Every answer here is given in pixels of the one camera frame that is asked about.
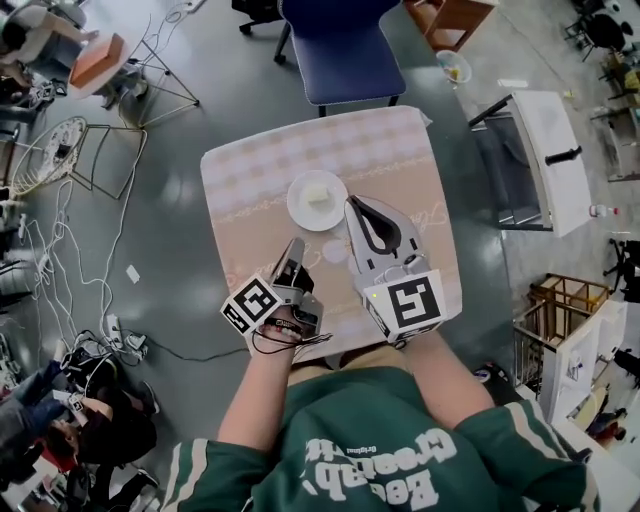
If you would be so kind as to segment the round white side table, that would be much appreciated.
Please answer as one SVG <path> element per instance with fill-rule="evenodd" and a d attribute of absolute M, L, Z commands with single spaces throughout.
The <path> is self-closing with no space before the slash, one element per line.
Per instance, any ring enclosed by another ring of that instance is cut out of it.
<path fill-rule="evenodd" d="M 80 58 L 89 57 L 96 53 L 100 46 L 108 45 L 114 35 L 122 40 L 118 60 L 97 74 L 81 87 L 76 87 L 71 81 L 67 85 L 68 96 L 74 99 L 85 99 L 103 88 L 111 85 L 119 70 L 126 64 L 135 66 L 145 79 L 149 87 L 149 96 L 139 112 L 135 125 L 148 128 L 161 120 L 189 108 L 198 108 L 199 99 L 186 87 L 179 77 L 160 58 L 159 53 L 147 42 L 151 21 L 146 24 L 133 23 L 123 17 L 110 22 L 105 29 L 100 29 L 98 37 L 90 41 L 82 50 Z M 151 116 L 152 105 L 160 94 L 176 98 L 173 110 Z"/>

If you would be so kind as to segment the white round plate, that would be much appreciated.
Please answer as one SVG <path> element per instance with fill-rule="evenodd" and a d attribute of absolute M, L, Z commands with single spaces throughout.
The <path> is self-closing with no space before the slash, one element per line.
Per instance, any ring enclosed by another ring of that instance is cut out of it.
<path fill-rule="evenodd" d="M 324 184 L 330 199 L 320 204 L 307 204 L 304 189 L 312 183 Z M 298 176 L 287 192 L 287 209 L 291 219 L 301 228 L 323 232 L 336 227 L 344 219 L 344 203 L 348 191 L 342 180 L 324 170 L 311 170 Z"/>

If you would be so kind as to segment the orange rectangular box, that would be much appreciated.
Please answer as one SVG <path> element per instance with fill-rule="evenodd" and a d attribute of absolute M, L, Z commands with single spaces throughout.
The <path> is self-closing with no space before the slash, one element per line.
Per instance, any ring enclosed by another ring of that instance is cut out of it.
<path fill-rule="evenodd" d="M 124 39 L 117 33 L 92 40 L 76 58 L 69 83 L 77 88 L 86 86 L 117 64 L 123 47 Z"/>

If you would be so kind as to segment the white waste basket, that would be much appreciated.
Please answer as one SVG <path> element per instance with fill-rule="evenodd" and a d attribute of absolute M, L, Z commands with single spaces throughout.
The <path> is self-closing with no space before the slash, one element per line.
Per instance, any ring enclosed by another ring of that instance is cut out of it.
<path fill-rule="evenodd" d="M 439 66 L 447 79 L 455 86 L 468 83 L 472 78 L 472 68 L 459 53 L 451 50 L 440 50 L 436 53 Z"/>

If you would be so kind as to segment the khaki trousers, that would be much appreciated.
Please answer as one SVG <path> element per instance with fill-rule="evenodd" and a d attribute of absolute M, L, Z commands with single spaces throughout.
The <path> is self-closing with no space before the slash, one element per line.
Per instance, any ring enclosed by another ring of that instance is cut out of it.
<path fill-rule="evenodd" d="M 326 358 L 309 360 L 295 364 L 290 372 L 291 380 L 305 380 L 329 374 L 333 371 L 359 370 L 374 367 L 390 367 L 410 373 L 404 353 L 388 344 L 365 347 L 343 353 L 336 368 Z"/>

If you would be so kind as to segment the black office chair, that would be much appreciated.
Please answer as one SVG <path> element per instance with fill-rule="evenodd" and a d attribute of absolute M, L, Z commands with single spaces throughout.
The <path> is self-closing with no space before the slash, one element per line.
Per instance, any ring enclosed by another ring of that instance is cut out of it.
<path fill-rule="evenodd" d="M 282 20 L 278 0 L 231 0 L 231 8 L 251 19 L 239 26 L 243 35 L 250 35 L 254 26 Z"/>

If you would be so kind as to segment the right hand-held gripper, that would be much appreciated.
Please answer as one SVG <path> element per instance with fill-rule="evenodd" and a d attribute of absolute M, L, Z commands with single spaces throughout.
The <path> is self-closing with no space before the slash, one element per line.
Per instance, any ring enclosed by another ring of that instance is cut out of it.
<path fill-rule="evenodd" d="M 354 278 L 355 289 L 389 344 L 403 346 L 447 320 L 441 273 L 421 254 L 408 216 L 380 200 L 350 195 L 345 220 L 356 266 L 367 273 Z M 376 265 L 391 266 L 377 271 Z"/>

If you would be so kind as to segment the small table with checked cloth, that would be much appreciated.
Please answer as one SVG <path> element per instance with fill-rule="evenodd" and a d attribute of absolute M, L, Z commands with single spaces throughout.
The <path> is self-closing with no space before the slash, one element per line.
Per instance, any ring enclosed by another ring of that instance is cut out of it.
<path fill-rule="evenodd" d="M 325 308 L 325 343 L 298 361 L 355 350 L 382 334 L 353 286 L 357 266 L 347 229 L 298 226 L 287 207 L 292 183 L 310 171 L 336 175 L 348 192 L 385 202 L 407 215 L 432 268 L 441 273 L 446 311 L 462 310 L 451 221 L 432 145 L 431 121 L 417 108 L 385 107 L 316 118 L 263 132 L 207 152 L 202 181 L 227 284 L 268 276 L 289 241 L 305 241 L 304 264 Z"/>

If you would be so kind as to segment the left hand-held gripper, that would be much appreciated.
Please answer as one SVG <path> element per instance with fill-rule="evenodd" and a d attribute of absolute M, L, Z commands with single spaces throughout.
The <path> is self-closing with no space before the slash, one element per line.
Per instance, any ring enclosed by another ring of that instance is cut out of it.
<path fill-rule="evenodd" d="M 292 238 L 267 280 L 255 274 L 223 303 L 221 314 L 240 334 L 254 332 L 280 307 L 289 309 L 303 336 L 320 334 L 324 308 L 302 267 L 304 249 L 303 239 Z"/>

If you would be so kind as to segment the blue padded chair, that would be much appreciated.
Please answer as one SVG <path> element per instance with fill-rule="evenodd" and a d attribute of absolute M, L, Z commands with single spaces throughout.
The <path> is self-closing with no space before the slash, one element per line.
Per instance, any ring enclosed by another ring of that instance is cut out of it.
<path fill-rule="evenodd" d="M 401 0 L 278 0 L 286 22 L 274 60 L 291 41 L 307 101 L 331 105 L 387 98 L 397 104 L 406 83 L 380 26 Z"/>

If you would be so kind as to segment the white rectangular table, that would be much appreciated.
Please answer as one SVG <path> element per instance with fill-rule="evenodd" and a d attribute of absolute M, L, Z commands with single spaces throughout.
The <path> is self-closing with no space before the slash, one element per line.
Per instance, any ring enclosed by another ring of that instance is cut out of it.
<path fill-rule="evenodd" d="M 574 161 L 544 162 L 581 146 L 558 93 L 512 92 L 468 125 L 489 173 L 501 229 L 562 238 L 589 222 L 592 198 L 583 151 Z"/>

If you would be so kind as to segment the cluster of white power strips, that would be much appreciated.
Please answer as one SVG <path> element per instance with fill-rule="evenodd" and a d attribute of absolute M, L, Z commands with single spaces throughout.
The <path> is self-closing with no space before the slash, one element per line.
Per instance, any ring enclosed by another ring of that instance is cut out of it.
<path fill-rule="evenodd" d="M 106 316 L 105 340 L 119 354 L 133 356 L 142 361 L 148 352 L 147 336 L 121 327 L 115 314 Z"/>

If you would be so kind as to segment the person's left forearm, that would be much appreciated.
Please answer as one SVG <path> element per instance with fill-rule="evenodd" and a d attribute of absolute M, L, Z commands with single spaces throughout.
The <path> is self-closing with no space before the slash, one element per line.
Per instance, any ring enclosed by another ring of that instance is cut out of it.
<path fill-rule="evenodd" d="M 295 351 L 267 343 L 248 363 L 240 386 L 223 418 L 216 440 L 270 452 L 280 430 Z"/>

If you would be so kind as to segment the brown wooden desk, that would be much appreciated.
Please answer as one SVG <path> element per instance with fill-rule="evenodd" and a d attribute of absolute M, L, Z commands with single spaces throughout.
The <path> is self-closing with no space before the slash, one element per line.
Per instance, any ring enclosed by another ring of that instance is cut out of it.
<path fill-rule="evenodd" d="M 434 51 L 458 52 L 499 0 L 404 0 L 403 5 Z"/>

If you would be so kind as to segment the green sweatshirt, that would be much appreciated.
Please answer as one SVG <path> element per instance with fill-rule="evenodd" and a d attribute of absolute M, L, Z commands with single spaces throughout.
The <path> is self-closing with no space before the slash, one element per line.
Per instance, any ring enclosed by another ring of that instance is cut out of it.
<path fill-rule="evenodd" d="M 588 467 L 539 407 L 493 407 L 455 428 L 397 368 L 294 385 L 274 448 L 197 439 L 175 448 L 162 512 L 600 512 Z"/>

